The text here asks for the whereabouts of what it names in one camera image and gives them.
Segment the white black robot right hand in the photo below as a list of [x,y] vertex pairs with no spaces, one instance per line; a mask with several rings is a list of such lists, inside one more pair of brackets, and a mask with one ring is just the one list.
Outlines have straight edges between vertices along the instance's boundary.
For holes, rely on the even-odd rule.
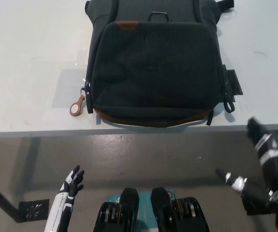
[[278,143],[254,117],[247,122],[247,136],[254,145],[264,184],[220,168],[216,175],[239,194],[248,216],[273,214],[278,229]]

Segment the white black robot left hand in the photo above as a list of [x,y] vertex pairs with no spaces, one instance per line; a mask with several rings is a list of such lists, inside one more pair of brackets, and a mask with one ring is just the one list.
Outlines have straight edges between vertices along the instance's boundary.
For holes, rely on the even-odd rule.
[[84,187],[82,184],[84,173],[85,171],[77,165],[65,178],[49,211],[45,232],[66,232],[68,230],[75,198]]

